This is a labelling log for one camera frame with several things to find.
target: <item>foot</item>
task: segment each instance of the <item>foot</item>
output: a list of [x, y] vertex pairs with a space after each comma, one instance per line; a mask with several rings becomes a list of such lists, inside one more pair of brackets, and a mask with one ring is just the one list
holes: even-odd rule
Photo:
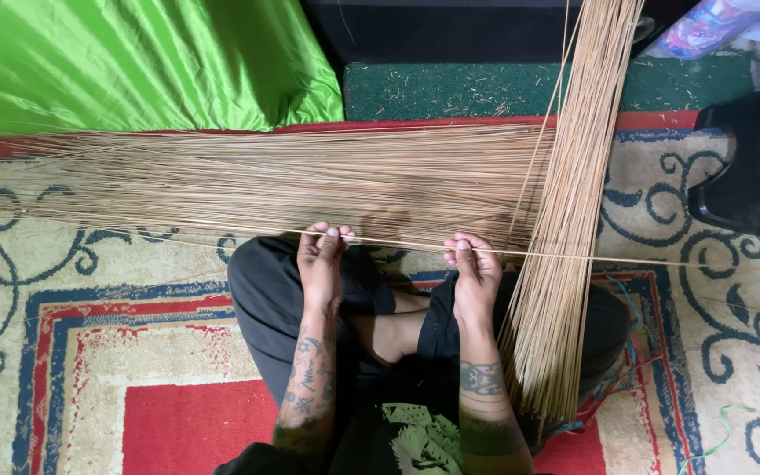
[[395, 297], [396, 314], [409, 314], [412, 312], [419, 312], [420, 310], [427, 310], [430, 306], [429, 297], [412, 295], [411, 293], [401, 292], [398, 290], [393, 290], [392, 296]]
[[394, 315], [360, 315], [350, 318], [362, 346], [375, 360], [392, 366], [418, 350], [418, 335], [426, 309]]

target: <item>patterned rug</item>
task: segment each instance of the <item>patterned rug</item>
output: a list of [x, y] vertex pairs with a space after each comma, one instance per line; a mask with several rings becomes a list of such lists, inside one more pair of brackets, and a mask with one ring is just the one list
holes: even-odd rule
[[[688, 186], [730, 144], [689, 134], [692, 115], [659, 116], [621, 124], [598, 255], [706, 268], [598, 266], [657, 359], [555, 437], [538, 471], [676, 475], [728, 435], [683, 473], [760, 473], [760, 237], [691, 219]], [[0, 188], [15, 167], [0, 163]], [[206, 474], [268, 441], [277, 409], [233, 318], [228, 254], [162, 237], [0, 217], [0, 473]], [[402, 288], [449, 272], [435, 254], [376, 257]]]

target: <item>green cloth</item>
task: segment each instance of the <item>green cloth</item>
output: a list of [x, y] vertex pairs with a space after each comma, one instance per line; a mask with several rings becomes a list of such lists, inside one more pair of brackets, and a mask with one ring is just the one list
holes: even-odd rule
[[0, 0], [0, 135], [338, 120], [298, 0]]

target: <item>colorful fabric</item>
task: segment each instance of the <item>colorful fabric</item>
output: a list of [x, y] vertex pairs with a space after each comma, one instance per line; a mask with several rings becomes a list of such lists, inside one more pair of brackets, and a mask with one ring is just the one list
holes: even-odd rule
[[[756, 413], [727, 412], [730, 444], [684, 473], [760, 473], [760, 237], [685, 212], [728, 151], [721, 136], [618, 135], [598, 254], [705, 266], [597, 267], [639, 308], [640, 352], [660, 359], [596, 424], [549, 442], [536, 471], [676, 475], [726, 437], [732, 404]], [[0, 188], [19, 167], [0, 163]], [[276, 408], [232, 316], [228, 254], [134, 234], [0, 216], [0, 473], [209, 473], [269, 439]], [[448, 272], [437, 254], [376, 257], [400, 286]]]
[[0, 135], [340, 120], [297, 0], [0, 0]]

